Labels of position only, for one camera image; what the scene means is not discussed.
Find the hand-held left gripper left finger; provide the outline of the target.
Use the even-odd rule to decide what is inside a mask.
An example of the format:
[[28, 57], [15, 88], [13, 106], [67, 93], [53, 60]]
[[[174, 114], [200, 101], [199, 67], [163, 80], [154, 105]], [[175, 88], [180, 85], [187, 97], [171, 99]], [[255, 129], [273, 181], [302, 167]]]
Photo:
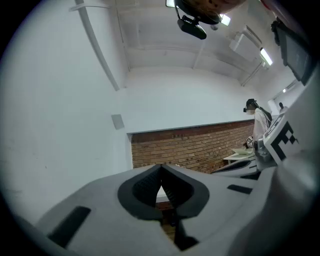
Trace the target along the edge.
[[49, 236], [76, 208], [90, 210], [66, 250], [79, 256], [173, 256], [180, 252], [159, 221], [141, 220], [123, 208], [120, 185], [148, 166], [91, 181], [48, 210], [35, 227]]

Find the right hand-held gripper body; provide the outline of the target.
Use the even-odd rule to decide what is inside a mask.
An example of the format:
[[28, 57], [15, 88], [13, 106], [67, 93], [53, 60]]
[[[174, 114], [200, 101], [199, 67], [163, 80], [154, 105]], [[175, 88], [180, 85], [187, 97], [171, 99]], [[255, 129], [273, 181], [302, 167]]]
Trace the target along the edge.
[[229, 245], [228, 256], [317, 256], [320, 253], [320, 74], [266, 142], [274, 169], [262, 209]]

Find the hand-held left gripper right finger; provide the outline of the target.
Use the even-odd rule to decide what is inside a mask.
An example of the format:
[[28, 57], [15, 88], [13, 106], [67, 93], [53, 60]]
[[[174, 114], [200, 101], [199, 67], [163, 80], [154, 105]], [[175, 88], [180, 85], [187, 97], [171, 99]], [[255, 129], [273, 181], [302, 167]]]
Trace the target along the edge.
[[163, 240], [163, 256], [226, 256], [239, 229], [232, 220], [249, 198], [251, 179], [161, 166], [161, 185], [174, 210], [175, 240]]

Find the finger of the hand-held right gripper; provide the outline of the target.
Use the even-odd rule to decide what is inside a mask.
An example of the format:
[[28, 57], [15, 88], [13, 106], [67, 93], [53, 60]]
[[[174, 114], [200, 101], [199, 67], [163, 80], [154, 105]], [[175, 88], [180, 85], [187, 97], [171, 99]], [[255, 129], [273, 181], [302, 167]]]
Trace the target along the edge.
[[240, 176], [241, 179], [249, 180], [258, 180], [259, 179], [259, 170], [256, 165], [250, 166], [246, 169], [243, 174]]
[[229, 171], [235, 171], [235, 170], [240, 170], [243, 168], [248, 168], [252, 164], [255, 164], [255, 160], [240, 160], [240, 161], [235, 161], [231, 164], [228, 164], [220, 169], [215, 170], [211, 174], [217, 174], [217, 173], [223, 173], [223, 172], [229, 172]]

